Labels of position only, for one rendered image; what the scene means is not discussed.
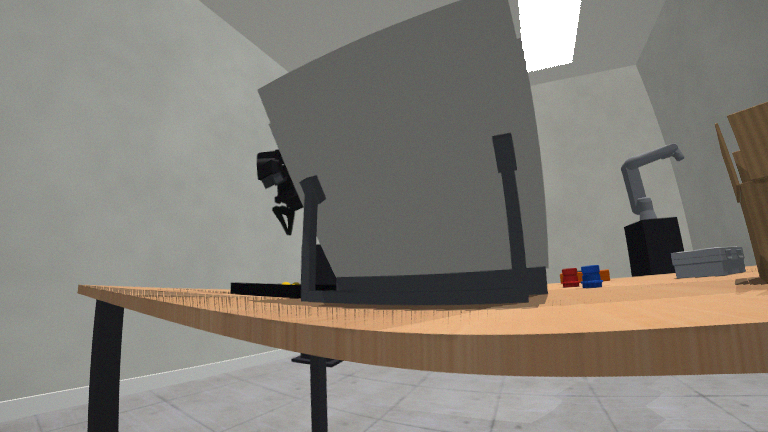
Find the orange-brown flat block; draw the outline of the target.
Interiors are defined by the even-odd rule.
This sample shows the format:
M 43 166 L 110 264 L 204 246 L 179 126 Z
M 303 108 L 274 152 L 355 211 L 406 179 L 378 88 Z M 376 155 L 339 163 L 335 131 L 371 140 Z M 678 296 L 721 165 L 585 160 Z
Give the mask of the orange-brown flat block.
M 600 270 L 599 274 L 600 274 L 601 280 L 603 280 L 603 281 L 610 281 L 610 274 L 609 274 L 609 270 Z M 583 275 L 583 274 L 582 274 L 582 271 L 578 271 L 578 272 L 577 272 L 578 280 L 580 280 L 580 283 L 581 283 L 581 281 L 583 281 L 583 280 L 582 280 L 582 275 Z M 561 280 L 561 282 L 563 282 L 563 279 L 562 279 L 562 278 L 563 278 L 563 275 L 562 275 L 562 274 L 560 274 L 560 280 Z

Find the brown cardboard box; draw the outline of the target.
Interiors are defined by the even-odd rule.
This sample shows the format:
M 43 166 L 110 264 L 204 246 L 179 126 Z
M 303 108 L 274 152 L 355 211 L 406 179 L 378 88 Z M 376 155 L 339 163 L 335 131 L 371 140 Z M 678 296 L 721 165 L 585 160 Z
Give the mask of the brown cardboard box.
M 768 284 L 768 102 L 730 114 L 727 118 L 740 148 L 732 155 L 741 184 L 716 123 L 720 149 L 737 203 L 741 204 L 759 277 Z

